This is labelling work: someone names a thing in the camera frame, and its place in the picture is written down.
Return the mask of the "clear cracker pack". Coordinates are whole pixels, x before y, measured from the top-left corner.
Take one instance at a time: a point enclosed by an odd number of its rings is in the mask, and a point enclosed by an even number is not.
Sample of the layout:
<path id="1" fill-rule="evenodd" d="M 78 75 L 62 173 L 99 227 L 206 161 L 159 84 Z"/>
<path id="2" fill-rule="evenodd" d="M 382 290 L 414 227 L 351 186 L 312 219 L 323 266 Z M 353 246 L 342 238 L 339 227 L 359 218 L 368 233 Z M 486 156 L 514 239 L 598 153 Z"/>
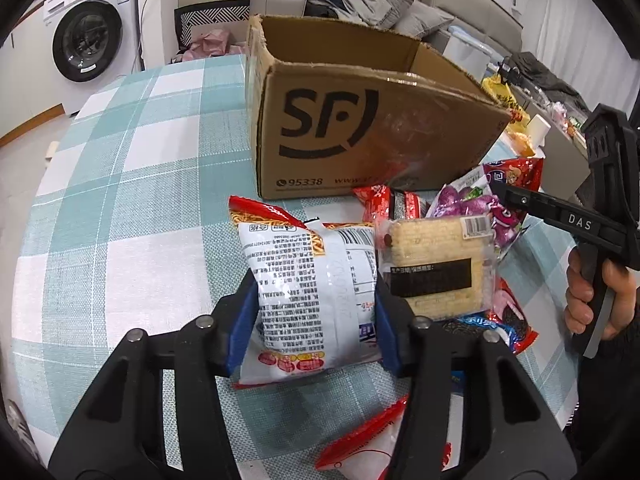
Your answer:
<path id="1" fill-rule="evenodd" d="M 492 307 L 497 254 L 487 214 L 384 220 L 375 247 L 390 293 L 415 315 L 441 321 Z"/>

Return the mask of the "red round cookie snack pack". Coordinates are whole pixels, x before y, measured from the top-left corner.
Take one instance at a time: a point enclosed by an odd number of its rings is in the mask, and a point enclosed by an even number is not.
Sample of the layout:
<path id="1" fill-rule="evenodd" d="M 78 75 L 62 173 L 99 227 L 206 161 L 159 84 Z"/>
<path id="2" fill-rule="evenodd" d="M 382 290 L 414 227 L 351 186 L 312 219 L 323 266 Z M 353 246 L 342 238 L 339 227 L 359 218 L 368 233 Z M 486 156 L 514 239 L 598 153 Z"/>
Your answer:
<path id="1" fill-rule="evenodd" d="M 504 278 L 497 278 L 489 318 L 506 331 L 514 354 L 524 352 L 538 337 Z"/>

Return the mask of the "checkered teal tablecloth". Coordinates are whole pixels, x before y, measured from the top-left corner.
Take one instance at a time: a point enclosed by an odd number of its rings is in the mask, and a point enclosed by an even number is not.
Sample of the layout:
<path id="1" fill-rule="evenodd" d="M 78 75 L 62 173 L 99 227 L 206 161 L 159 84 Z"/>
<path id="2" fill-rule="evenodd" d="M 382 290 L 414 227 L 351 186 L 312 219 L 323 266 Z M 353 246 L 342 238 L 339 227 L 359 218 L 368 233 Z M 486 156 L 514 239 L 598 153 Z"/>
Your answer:
<path id="1" fill-rule="evenodd" d="M 17 258 L 12 353 L 22 412 L 48 463 L 63 427 L 127 330 L 178 330 L 246 270 L 229 195 L 258 198 L 243 55 L 167 65 L 88 99 L 44 173 Z M 528 218 L 500 266 L 539 334 L 520 359 L 564 426 L 576 358 L 560 329 L 565 233 Z M 344 479 L 316 471 L 326 442 L 384 410 L 407 382 L 378 363 L 236 391 L 218 379 L 244 478 Z"/>

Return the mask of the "SF cardboard box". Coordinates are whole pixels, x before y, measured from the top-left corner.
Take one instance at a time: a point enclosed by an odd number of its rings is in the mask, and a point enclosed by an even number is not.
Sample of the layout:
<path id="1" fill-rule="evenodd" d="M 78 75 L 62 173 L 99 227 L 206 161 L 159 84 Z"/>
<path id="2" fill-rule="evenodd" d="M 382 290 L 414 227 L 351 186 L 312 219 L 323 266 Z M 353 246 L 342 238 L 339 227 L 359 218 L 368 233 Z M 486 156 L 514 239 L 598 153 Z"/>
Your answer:
<path id="1" fill-rule="evenodd" d="M 437 190 L 478 165 L 510 119 L 428 44 L 328 18 L 252 16 L 245 101 L 265 200 Z"/>

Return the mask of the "black patterned chair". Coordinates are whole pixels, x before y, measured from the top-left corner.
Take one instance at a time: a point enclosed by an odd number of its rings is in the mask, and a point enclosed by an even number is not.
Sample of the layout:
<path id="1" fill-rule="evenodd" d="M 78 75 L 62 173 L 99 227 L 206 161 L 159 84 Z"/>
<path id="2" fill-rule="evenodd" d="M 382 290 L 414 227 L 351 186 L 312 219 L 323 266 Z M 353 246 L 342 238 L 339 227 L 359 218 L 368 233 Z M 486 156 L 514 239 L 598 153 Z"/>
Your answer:
<path id="1" fill-rule="evenodd" d="M 174 11 L 175 32 L 181 49 L 212 30 L 228 30 L 236 44 L 246 40 L 250 0 L 215 0 L 180 6 Z"/>

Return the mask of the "red chip bag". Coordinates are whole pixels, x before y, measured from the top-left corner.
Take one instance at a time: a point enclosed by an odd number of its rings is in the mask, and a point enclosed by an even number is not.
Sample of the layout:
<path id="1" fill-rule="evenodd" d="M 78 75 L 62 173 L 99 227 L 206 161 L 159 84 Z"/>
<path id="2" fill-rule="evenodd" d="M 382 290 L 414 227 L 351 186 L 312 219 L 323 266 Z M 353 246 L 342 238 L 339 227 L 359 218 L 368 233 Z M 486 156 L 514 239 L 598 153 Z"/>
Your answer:
<path id="1" fill-rule="evenodd" d="M 483 169 L 491 188 L 495 187 L 496 182 L 501 182 L 538 192 L 542 170 L 544 170 L 544 159 L 537 157 L 503 159 L 498 162 L 486 162 Z"/>

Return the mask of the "blue Oreo cookie pack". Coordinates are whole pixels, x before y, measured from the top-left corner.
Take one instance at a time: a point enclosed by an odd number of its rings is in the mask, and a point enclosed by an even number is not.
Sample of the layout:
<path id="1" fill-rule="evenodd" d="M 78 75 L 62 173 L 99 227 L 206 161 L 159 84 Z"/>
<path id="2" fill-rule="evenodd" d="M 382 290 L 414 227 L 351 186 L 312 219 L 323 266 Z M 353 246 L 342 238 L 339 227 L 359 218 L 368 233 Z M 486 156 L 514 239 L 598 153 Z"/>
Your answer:
<path id="1" fill-rule="evenodd" d="M 510 344 L 509 335 L 502 327 L 484 315 L 471 314 L 463 318 L 450 318 L 440 321 L 438 325 L 452 338 L 451 381 L 457 394 L 463 393 L 469 354 L 485 332 L 494 330 L 500 339 Z"/>

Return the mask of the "white noodle snack bag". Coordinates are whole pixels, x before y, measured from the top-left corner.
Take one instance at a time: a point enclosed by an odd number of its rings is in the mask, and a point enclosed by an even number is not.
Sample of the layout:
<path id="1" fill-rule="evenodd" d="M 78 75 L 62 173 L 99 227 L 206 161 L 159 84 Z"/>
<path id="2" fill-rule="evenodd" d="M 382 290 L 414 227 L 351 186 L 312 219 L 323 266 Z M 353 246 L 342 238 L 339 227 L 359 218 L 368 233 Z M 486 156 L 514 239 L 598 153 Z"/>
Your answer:
<path id="1" fill-rule="evenodd" d="M 380 359 L 370 223 L 302 221 L 232 195 L 232 222 L 257 284 L 238 384 L 255 387 Z"/>

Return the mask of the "white washing machine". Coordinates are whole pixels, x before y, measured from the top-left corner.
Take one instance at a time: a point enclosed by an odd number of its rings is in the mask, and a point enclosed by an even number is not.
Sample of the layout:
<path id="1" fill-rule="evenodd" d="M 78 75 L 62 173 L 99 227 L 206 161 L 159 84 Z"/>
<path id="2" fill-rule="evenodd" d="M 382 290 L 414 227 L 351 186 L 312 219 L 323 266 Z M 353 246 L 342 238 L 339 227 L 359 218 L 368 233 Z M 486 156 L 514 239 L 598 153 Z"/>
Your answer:
<path id="1" fill-rule="evenodd" d="M 73 84 L 137 67 L 137 0 L 44 0 L 43 23 L 54 67 Z"/>

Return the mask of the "pile of clothes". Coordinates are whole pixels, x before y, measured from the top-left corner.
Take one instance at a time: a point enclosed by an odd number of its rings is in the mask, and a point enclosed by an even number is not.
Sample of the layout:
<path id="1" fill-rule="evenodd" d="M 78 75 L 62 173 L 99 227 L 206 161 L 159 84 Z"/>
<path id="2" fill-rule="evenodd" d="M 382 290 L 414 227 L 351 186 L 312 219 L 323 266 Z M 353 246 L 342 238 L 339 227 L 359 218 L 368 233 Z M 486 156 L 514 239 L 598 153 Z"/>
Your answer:
<path id="1" fill-rule="evenodd" d="M 387 0 L 306 0 L 305 15 L 382 29 L 390 29 L 397 21 Z"/>

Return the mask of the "white paper cup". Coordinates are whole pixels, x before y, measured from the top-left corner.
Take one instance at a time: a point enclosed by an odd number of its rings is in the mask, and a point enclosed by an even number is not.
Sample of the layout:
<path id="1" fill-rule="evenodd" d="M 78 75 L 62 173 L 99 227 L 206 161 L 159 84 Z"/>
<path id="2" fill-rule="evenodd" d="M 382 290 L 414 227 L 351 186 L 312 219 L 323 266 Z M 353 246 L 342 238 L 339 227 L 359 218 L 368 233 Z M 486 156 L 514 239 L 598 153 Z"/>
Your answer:
<path id="1" fill-rule="evenodd" d="M 544 145 L 544 139 L 551 129 L 551 125 L 540 115 L 536 115 L 528 123 L 526 134 L 532 148 L 540 148 Z"/>

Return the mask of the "red white glue snack bag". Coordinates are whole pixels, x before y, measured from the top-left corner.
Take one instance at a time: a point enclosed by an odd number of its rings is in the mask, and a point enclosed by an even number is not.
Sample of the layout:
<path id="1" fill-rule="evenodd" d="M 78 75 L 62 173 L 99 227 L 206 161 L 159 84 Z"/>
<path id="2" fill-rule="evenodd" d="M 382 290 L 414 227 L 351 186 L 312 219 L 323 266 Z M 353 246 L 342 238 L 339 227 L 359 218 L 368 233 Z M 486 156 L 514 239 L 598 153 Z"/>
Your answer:
<path id="1" fill-rule="evenodd" d="M 345 479 L 384 479 L 405 414 L 408 396 L 329 444 L 314 464 L 318 471 L 335 470 Z M 457 466 L 461 454 L 463 396 L 450 396 L 449 429 L 442 470 Z"/>

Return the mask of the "purple grape candy bag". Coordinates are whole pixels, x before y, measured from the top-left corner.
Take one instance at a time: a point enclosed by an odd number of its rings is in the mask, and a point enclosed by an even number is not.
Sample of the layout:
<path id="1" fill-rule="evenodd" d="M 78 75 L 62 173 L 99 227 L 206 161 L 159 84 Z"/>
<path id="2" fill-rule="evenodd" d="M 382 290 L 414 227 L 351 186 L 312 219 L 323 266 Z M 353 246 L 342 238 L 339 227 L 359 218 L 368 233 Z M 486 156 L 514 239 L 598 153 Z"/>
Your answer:
<path id="1" fill-rule="evenodd" d="M 525 214 L 506 206 L 490 187 L 480 165 L 445 185 L 426 213 L 427 218 L 487 216 L 494 232 L 494 245 L 501 261 L 522 234 Z"/>

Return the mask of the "grey cushion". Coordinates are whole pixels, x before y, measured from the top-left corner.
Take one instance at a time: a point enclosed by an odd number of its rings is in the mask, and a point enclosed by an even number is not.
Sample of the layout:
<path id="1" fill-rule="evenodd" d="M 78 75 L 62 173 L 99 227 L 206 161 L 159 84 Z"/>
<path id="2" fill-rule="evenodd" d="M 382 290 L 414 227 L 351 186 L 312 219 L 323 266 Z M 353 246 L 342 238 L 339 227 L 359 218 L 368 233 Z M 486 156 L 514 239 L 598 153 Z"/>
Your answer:
<path id="1" fill-rule="evenodd" d="M 395 32 L 416 39 L 424 39 L 436 30 L 446 28 L 454 21 L 448 12 L 415 1 L 393 27 Z"/>

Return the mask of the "red seaweed roll pack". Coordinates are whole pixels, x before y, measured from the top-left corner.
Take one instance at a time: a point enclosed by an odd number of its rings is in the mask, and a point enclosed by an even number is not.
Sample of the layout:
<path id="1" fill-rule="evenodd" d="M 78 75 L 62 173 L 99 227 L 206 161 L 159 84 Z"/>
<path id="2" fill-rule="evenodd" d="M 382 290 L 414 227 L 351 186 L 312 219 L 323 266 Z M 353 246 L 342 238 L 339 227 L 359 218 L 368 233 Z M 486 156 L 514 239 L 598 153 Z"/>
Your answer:
<path id="1" fill-rule="evenodd" d="M 426 216 L 430 206 L 416 193 L 382 184 L 354 188 L 352 192 L 363 206 L 363 222 L 420 219 Z"/>

